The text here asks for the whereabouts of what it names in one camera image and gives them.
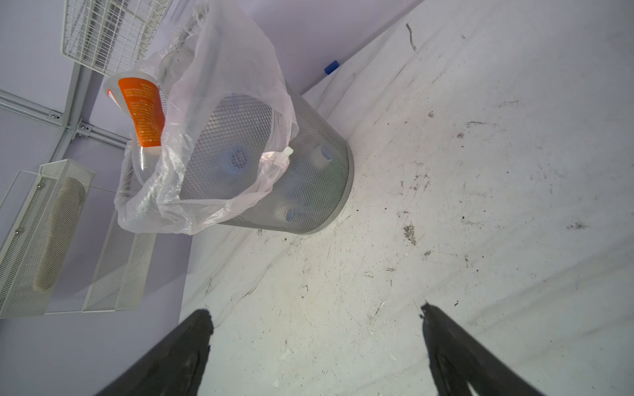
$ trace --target metal mesh trash can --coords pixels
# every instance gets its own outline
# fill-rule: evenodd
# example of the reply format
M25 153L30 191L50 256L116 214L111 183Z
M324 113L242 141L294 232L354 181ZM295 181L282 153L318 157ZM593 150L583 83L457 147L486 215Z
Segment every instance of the metal mesh trash can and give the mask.
M288 87L299 125L286 173L255 206L221 224L310 234L339 214L352 188L353 156L345 140ZM227 96L201 133L181 199L230 199L253 184L268 140L271 108L248 96Z

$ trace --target white floor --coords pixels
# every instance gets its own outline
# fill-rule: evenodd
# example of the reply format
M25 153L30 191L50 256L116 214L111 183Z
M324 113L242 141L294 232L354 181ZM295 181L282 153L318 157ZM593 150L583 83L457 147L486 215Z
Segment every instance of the white floor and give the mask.
M314 235L194 237L200 394L435 395L425 301L546 394L630 394L633 20L628 0L425 0L310 90L352 193Z

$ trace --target wire shelf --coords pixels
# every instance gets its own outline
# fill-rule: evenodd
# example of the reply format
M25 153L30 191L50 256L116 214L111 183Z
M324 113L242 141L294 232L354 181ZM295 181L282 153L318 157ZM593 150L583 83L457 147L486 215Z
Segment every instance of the wire shelf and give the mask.
M65 0L61 53L113 75L142 60L171 0Z

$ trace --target orange label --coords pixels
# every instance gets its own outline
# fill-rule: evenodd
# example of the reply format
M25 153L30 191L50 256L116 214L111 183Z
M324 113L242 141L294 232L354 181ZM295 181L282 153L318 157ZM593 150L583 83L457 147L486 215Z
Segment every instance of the orange label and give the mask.
M165 115L160 104L159 87L135 77L120 79L119 87L130 110L141 147L160 146Z

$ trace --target clear plastic bag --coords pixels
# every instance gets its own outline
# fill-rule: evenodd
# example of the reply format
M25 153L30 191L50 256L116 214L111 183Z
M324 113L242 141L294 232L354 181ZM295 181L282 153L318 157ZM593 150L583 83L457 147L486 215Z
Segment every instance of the clear plastic bag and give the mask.
M137 140L133 137L127 145L115 197L122 228L134 233L195 234L239 215L271 191L288 167L292 153L288 142L297 134L297 121L271 41L234 2L210 0L197 6L181 23L173 43L136 69L158 81L167 98L167 111L160 156L153 157L156 165L151 174ZM209 151L213 155L205 157L199 139L203 139L201 133L205 139L213 138L210 119L248 115L250 108L243 103L249 101L260 104L266 113L261 117L267 129L261 152L258 149L254 155L250 146L248 150L237 147L230 157L213 150ZM217 174L205 173L208 169L227 169L228 162L233 170L250 160L255 167L253 183L235 183L237 176L227 171L232 192L207 193L228 183ZM135 173L138 164L143 164L143 171ZM193 169L202 170L196 174ZM183 196L184 183L190 190L197 186L192 174L198 184L209 188L198 188L188 198ZM137 175L149 178L138 180Z

